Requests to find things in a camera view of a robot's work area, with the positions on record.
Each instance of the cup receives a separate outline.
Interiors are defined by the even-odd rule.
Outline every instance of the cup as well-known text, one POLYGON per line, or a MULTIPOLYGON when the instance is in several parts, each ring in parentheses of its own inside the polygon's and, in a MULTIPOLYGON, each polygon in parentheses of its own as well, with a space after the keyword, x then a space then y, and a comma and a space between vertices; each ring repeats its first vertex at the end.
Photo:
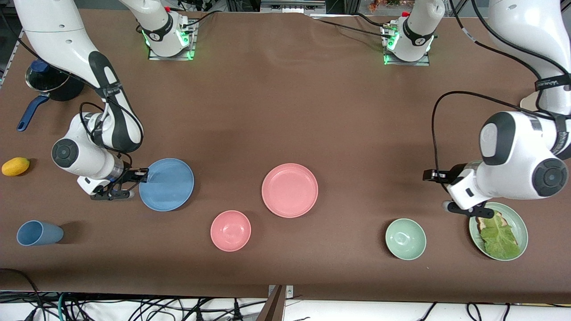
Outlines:
POLYGON ((61 227, 38 220, 29 220, 22 224, 16 234, 16 240, 23 246, 54 244, 62 238, 61 227))

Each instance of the brown tablecloth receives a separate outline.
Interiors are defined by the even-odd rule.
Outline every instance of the brown tablecloth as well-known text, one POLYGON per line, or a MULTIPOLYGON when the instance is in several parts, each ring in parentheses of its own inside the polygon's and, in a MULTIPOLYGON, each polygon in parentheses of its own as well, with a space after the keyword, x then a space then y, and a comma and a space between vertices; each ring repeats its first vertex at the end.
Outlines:
MULTIPOLYGON (((472 44, 454 20, 439 26, 430 67, 406 67, 383 65, 379 37, 301 14, 216 14, 200 27, 194 61, 148 61, 128 11, 81 14, 144 125, 134 165, 182 159, 195 191, 172 212, 151 211, 138 196, 89 200, 50 150, 79 103, 100 100, 86 89, 73 101, 50 101, 16 132, 35 97, 23 78, 32 56, 20 48, 0 90, 0 155, 35 160, 22 177, 0 176, 1 267, 54 291, 265 296, 268 284, 293 284, 295 294, 320 299, 571 298, 571 189, 546 200, 500 200, 523 217, 529 247, 498 262, 474 246, 466 217, 441 209, 443 190, 421 180, 434 166, 430 115, 441 94, 472 90, 516 103, 533 88, 527 70, 472 44), (260 193, 266 173, 287 162, 307 166, 319 182, 315 207, 296 219, 271 214, 260 193), (230 209, 248 216, 252 237, 226 253, 209 230, 230 209), (410 262, 384 244, 385 228, 402 217, 428 238, 410 262), (30 219, 61 225, 64 244, 18 245, 17 229, 30 219)), ((359 18, 335 21, 375 31, 359 18)), ((465 22, 489 42, 476 20, 465 22)), ((436 122, 442 167, 478 159, 478 131, 501 109, 446 98, 436 122)), ((0 288, 27 284, 1 274, 0 288)))

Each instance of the green bowl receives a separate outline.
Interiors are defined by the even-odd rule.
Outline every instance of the green bowl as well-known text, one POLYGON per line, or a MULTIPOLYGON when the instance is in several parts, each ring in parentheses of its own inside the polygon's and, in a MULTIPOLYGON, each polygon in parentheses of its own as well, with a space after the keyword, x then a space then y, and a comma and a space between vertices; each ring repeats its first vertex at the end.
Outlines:
POLYGON ((389 251, 403 260, 419 258, 427 247, 427 236, 423 228, 408 218, 393 221, 387 227, 385 241, 389 251))

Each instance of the plate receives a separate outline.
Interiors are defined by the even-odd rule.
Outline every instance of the plate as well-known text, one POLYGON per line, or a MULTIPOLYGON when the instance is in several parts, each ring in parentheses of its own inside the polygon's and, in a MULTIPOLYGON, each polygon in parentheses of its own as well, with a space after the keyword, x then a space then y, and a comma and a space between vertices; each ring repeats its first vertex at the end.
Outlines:
POLYGON ((502 213, 502 216, 504 217, 506 222, 508 222, 508 224, 512 227, 513 236, 516 237, 517 244, 520 247, 520 254, 513 259, 507 259, 507 260, 497 259, 489 255, 485 251, 484 240, 482 240, 480 232, 478 231, 478 223, 476 222, 475 217, 472 217, 470 218, 470 220, 468 220, 468 228, 470 230, 470 236, 472 237, 472 241, 474 241, 474 244, 480 251, 482 251, 482 253, 484 253, 486 256, 494 260, 511 261, 519 258, 525 252, 525 249, 528 248, 528 228, 525 227, 524 220, 522 220, 521 217, 514 210, 512 210, 509 206, 506 206, 504 204, 489 202, 486 203, 485 207, 491 208, 492 210, 502 213))
POLYGON ((164 158, 148 167, 147 182, 139 185, 139 194, 150 209, 166 212, 184 204, 193 189, 190 167, 180 159, 164 158))
POLYGON ((299 164, 282 164, 271 170, 262 183, 262 199, 268 209, 283 218, 307 213, 317 201, 317 180, 299 164))

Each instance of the handle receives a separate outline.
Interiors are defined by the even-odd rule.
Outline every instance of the handle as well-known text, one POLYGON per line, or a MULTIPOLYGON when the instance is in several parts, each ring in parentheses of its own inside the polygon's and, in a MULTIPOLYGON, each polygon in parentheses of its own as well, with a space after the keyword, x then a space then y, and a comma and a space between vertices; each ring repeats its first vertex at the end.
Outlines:
POLYGON ((48 95, 40 95, 34 98, 34 100, 30 102, 28 108, 26 108, 26 111, 22 115, 22 119, 20 119, 20 122, 18 123, 18 127, 16 127, 16 130, 25 131, 26 128, 28 128, 28 125, 30 124, 32 117, 34 116, 36 109, 38 109, 38 106, 47 102, 49 99, 50 97, 48 95))

